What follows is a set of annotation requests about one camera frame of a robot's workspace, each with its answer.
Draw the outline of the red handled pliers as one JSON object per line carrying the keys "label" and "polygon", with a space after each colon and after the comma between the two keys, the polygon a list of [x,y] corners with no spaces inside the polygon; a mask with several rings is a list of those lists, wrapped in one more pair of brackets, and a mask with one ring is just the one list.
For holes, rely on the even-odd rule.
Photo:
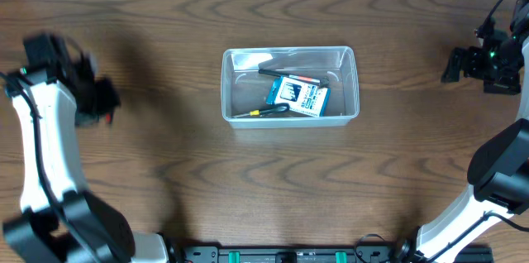
{"label": "red handled pliers", "polygon": [[107,124],[112,124],[113,122],[113,115],[114,115],[114,111],[110,111],[106,114],[105,116],[105,120],[106,120],[106,123]]}

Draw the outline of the small claw hammer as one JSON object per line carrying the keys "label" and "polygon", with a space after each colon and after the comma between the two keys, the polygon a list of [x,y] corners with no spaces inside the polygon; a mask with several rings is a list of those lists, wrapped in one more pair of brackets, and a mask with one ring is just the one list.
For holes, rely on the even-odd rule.
{"label": "small claw hammer", "polygon": [[311,77],[306,77],[306,76],[301,76],[301,75],[296,75],[296,74],[290,74],[290,73],[285,73],[285,72],[279,72],[279,71],[276,71],[276,70],[268,70],[268,69],[259,69],[258,73],[259,74],[269,75],[269,76],[274,76],[274,77],[287,77],[287,78],[291,78],[291,79],[296,79],[298,81],[302,81],[302,82],[306,82],[306,83],[310,83],[310,84],[315,84],[319,88],[325,88],[330,83],[330,81],[329,81],[329,79],[327,77],[324,77],[324,78],[321,78],[321,79],[315,79],[315,78],[311,78]]}

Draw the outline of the white and teal box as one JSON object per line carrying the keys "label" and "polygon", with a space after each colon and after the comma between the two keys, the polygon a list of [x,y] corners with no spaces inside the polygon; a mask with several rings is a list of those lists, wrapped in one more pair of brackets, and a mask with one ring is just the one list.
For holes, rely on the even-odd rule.
{"label": "white and teal box", "polygon": [[276,79],[271,86],[266,103],[287,103],[289,110],[310,117],[322,117],[330,89],[289,77]]}

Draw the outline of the black yellow screwdriver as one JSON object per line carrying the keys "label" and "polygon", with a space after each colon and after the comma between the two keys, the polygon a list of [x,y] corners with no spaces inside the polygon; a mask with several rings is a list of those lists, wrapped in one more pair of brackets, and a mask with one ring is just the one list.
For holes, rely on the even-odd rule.
{"label": "black yellow screwdriver", "polygon": [[261,117],[261,116],[266,116],[266,115],[275,114],[275,113],[288,112],[289,109],[290,109],[290,106],[287,103],[279,103],[279,104],[273,105],[270,108],[257,109],[257,110],[252,110],[252,111],[245,112],[242,114],[238,114],[238,115],[233,116],[233,118]]}

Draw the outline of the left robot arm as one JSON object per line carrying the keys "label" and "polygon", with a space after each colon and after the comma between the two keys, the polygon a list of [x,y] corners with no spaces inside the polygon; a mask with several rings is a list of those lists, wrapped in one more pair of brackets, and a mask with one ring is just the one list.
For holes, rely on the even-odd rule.
{"label": "left robot arm", "polygon": [[25,262],[175,262],[158,234],[137,233],[88,187],[76,127],[112,122],[121,101],[108,78],[97,78],[91,55],[42,32],[23,41],[27,63],[2,74],[21,123],[24,183],[21,215],[3,223],[6,243]]}

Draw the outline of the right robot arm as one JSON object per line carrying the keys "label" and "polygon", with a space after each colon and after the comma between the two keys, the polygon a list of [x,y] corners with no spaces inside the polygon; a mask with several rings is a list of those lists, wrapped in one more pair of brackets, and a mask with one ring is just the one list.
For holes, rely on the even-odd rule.
{"label": "right robot arm", "polygon": [[481,234],[528,209],[528,0],[517,0],[509,32],[486,17],[475,34],[480,45],[453,49],[441,80],[479,79],[485,93],[519,95],[516,120],[474,153],[465,190],[402,243],[398,262],[454,262]]}

